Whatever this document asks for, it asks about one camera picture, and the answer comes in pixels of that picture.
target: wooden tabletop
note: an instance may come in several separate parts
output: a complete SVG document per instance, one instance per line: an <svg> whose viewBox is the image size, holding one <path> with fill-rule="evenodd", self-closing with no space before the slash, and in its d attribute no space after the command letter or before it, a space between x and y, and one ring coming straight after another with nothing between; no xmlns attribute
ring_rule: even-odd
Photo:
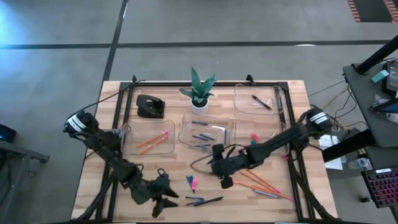
<svg viewBox="0 0 398 224"><path fill-rule="evenodd" d="M307 92L303 81L288 81L290 97L294 108L294 115L297 119L304 111L310 108ZM119 90L120 82L104 82L100 99L106 98ZM213 118L229 118L233 120L237 127L233 136L242 137L248 135L239 129L239 125L245 128L254 128L251 122L266 123L270 127L269 133L280 131L280 121L278 116L255 116L244 117L237 114L234 108L234 87L214 87L211 91L214 96L210 98L210 107L206 116ZM136 99L137 95L152 95L165 101L164 119L144 119L137 115ZM100 128L110 129L112 127L117 96L110 98L98 105L96 118L100 123ZM121 109L119 125L123 121L124 103ZM152 218L152 208L155 203L151 200L143 205L137 205L130 196L130 191L124 190L120 185L114 212L114 222L294 222L297 221L295 205L290 200L276 199L268 196L255 194L251 189L235 184L229 189L223 190L220 181L216 177L203 175L194 172L190 168L191 162L205 156L206 154L192 149L178 140L178 134L183 127L182 120L185 114L191 114L190 99L179 93L175 87L145 87L134 88L133 101L130 110L130 121L137 123L158 123L163 121L173 121L175 124L174 138L169 143L174 145L171 153L164 155L143 155L136 156L133 153L125 153L124 158L131 162L144 164L144 178L147 180L155 179L159 167L165 169L170 177L171 188L179 194L180 198L169 199L179 204L175 208L166 208L158 218ZM132 131L139 131L147 124L133 125ZM274 187L282 191L287 196L292 196L292 186L287 162L280 156L285 152L284 148L278 149L265 160L264 164L255 168L253 171L266 179ZM337 217L335 203L330 189L328 176L323 163L322 153L318 149L308 147L303 152L305 166L307 169L308 180L312 192L319 202L333 216ZM205 162L197 164L198 169L210 170ZM81 215L86 207L92 202L98 193L103 175L104 161L93 154L84 163L81 173L80 184L73 207L72 218ZM195 194L190 190L186 175L194 175L198 179L198 189ZM237 173L233 178L248 184L256 184L243 175ZM191 202L185 196L204 197L211 199L223 196L219 202L212 202L200 207L186 207L185 204ZM300 190L300 198L305 217L308 217L305 197ZM108 199L106 198L104 213L108 211Z"/></svg>

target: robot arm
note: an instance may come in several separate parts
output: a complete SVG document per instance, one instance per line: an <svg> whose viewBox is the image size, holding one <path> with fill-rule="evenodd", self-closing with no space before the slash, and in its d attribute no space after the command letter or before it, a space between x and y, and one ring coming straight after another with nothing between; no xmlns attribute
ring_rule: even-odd
<svg viewBox="0 0 398 224"><path fill-rule="evenodd" d="M158 169L159 176L156 180L145 180L142 178L140 164L129 162L122 158L121 138L118 133L103 131L98 127L98 121L90 113L79 111L67 119L64 125L64 133L71 138L82 141L86 147L92 149L104 161L112 167L112 177L117 178L126 189L130 188L131 197L137 204L143 204L150 198L156 201L152 216L156 218L163 208L176 207L162 195L178 198L178 195L170 188L169 175ZM92 214L92 207L86 214Z"/></svg>
<svg viewBox="0 0 398 224"><path fill-rule="evenodd" d="M321 109L314 108L303 113L295 126L264 143L244 147L237 156L224 158L223 145L214 145L210 161L212 174L222 179L221 186L227 189L233 185L230 175L238 170L253 169L263 164L273 151L286 144L301 151L308 146L309 137L319 138L328 133L332 126L326 114Z"/></svg>

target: gray concrete floor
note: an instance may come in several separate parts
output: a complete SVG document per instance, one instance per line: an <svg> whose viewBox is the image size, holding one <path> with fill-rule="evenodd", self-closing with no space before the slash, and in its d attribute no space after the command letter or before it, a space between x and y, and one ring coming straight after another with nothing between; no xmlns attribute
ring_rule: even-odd
<svg viewBox="0 0 398 224"><path fill-rule="evenodd" d="M122 0L0 1L0 44L111 43ZM130 0L120 43L275 40L381 40L397 24L357 23L345 0ZM188 80L191 66L219 80L305 80L308 94L343 80L341 68L380 45L117 49L110 80ZM51 154L32 162L10 223L70 218L85 148L62 133L70 113L98 99L109 49L0 50L0 123L17 130L17 144ZM310 97L324 106L345 84ZM344 103L343 94L326 112ZM353 106L350 100L344 111ZM358 109L343 117L363 120ZM339 217L395 223L388 209L360 204L361 178L330 176Z"/></svg>

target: transparent container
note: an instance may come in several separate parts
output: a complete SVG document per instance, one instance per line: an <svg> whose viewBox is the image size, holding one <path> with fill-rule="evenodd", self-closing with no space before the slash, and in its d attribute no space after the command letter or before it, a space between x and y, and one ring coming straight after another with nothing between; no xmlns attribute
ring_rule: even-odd
<svg viewBox="0 0 398 224"><path fill-rule="evenodd" d="M175 124L171 120L151 123L130 121L124 125L123 129L126 132L122 147L122 152L125 155L163 155L174 150Z"/></svg>
<svg viewBox="0 0 398 224"><path fill-rule="evenodd" d="M360 158L349 162L348 167L351 169L366 168L370 164L369 159Z"/></svg>
<svg viewBox="0 0 398 224"><path fill-rule="evenodd" d="M284 110L283 90L279 86L235 86L235 117L248 119L248 115L278 115Z"/></svg>
<svg viewBox="0 0 398 224"><path fill-rule="evenodd" d="M199 150L208 151L211 145L229 144L233 128L234 121L231 119L185 113L178 140Z"/></svg>
<svg viewBox="0 0 398 224"><path fill-rule="evenodd" d="M255 134L259 143L264 143L286 130L286 125L279 121L244 121L238 120L234 131L234 142L243 146L252 144L252 134ZM272 155L285 156L289 153L289 145L275 150Z"/></svg>

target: white pot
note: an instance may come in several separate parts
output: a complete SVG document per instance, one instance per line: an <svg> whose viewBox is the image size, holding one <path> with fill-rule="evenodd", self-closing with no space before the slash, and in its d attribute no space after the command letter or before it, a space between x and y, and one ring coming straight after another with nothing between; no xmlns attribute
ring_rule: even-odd
<svg viewBox="0 0 398 224"><path fill-rule="evenodd" d="M209 110L209 99L207 99L207 104L206 104L204 107L201 107L201 108L196 107L196 106L192 103L192 100L191 100L190 102L191 102L192 111L193 111L195 114L200 114L200 115L202 115L202 114L205 114L205 113Z"/></svg>

